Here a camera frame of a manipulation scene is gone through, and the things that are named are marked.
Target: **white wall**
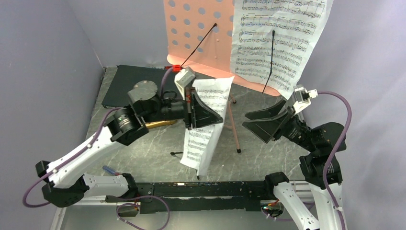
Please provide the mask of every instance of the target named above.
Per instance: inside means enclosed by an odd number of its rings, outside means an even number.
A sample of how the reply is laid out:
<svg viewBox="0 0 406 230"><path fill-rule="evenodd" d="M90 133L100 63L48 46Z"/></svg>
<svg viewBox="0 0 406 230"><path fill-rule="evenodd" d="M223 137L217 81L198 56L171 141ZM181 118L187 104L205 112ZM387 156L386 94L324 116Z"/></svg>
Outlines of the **white wall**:
<svg viewBox="0 0 406 230"><path fill-rule="evenodd" d="M336 0L303 72L307 89L337 92L353 119L337 154L350 230L406 226L406 14L401 0ZM345 106L319 96L304 111L312 125L344 124Z"/></svg>
<svg viewBox="0 0 406 230"><path fill-rule="evenodd" d="M22 197L37 162L84 141L101 75L64 0L0 1L1 230L50 228L56 207L26 208ZM30 203L44 202L41 186Z"/></svg>
<svg viewBox="0 0 406 230"><path fill-rule="evenodd" d="M162 0L68 0L103 66L166 66Z"/></svg>

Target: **gray marble surface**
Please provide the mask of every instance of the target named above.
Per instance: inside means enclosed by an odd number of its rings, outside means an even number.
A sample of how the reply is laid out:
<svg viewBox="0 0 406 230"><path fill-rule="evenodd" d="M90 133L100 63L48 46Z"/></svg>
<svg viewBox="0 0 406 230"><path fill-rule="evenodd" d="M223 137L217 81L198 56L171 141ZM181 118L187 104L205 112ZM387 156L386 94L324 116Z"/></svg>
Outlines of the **gray marble surface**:
<svg viewBox="0 0 406 230"><path fill-rule="evenodd" d="M101 102L117 71L107 68L92 114L88 137L92 135L108 111ZM198 74L197 78L207 78ZM281 97L273 97L233 84L231 93L237 100L231 104L233 118L242 152L236 152L234 136L224 128L218 141L208 174L199 181L240 181L264 180L265 175L284 172L291 180L303 180L299 167L299 156L307 151L282 137L276 142L263 143L254 134L242 127L246 112L274 105ZM184 123L179 121L171 126L150 130L130 146L114 152L92 167L88 173L107 175L103 165L119 172L131 173L137 182L192 182L198 181L195 169L180 164L180 156L173 157L171 151L182 151Z"/></svg>

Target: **black platform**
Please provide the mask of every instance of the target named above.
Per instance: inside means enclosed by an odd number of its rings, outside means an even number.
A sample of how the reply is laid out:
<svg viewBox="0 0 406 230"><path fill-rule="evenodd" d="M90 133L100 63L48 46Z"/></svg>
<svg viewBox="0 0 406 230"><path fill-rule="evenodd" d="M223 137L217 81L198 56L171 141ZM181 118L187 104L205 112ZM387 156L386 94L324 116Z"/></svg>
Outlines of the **black platform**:
<svg viewBox="0 0 406 230"><path fill-rule="evenodd" d="M102 101L102 105L104 107L111 108L128 105L127 92L140 81L153 81L158 86L159 90L162 77L166 72L164 69L153 69L138 66L119 65L117 67L117 72L109 89L107 90L106 96ZM176 73L172 72L168 76L164 90L174 90L179 96L179 91L173 82L175 75Z"/></svg>
<svg viewBox="0 0 406 230"><path fill-rule="evenodd" d="M261 200L276 200L267 193L264 181L137 183L137 186L143 188L139 190L141 195L163 199L171 211L245 209L256 212L261 210ZM113 196L107 196L105 201L120 202ZM165 206L156 199L140 201L141 214L166 212Z"/></svg>

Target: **white paper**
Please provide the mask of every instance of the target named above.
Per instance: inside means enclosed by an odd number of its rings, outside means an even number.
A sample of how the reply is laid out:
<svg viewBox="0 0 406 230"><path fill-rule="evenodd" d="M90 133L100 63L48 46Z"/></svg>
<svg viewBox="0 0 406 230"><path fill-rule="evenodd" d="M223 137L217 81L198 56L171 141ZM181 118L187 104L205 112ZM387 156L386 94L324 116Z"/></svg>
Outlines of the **white paper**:
<svg viewBox="0 0 406 230"><path fill-rule="evenodd" d="M326 25L333 0L236 0L231 72L289 99Z"/></svg>
<svg viewBox="0 0 406 230"><path fill-rule="evenodd" d="M195 80L193 83L200 99L223 118L223 122L220 124L186 130L185 132L183 156L180 162L197 169L197 175L199 176L207 174L215 147L220 138L233 79L234 77L201 79Z"/></svg>

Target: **red clip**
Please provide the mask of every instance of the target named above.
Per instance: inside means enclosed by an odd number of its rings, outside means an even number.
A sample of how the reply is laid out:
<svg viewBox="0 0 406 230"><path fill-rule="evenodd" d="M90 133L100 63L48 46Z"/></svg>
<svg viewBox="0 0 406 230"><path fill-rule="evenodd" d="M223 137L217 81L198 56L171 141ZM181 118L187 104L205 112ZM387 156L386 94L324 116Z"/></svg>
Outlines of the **red clip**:
<svg viewBox="0 0 406 230"><path fill-rule="evenodd" d="M180 67L180 65L173 65L173 72L179 72L182 68Z"/></svg>

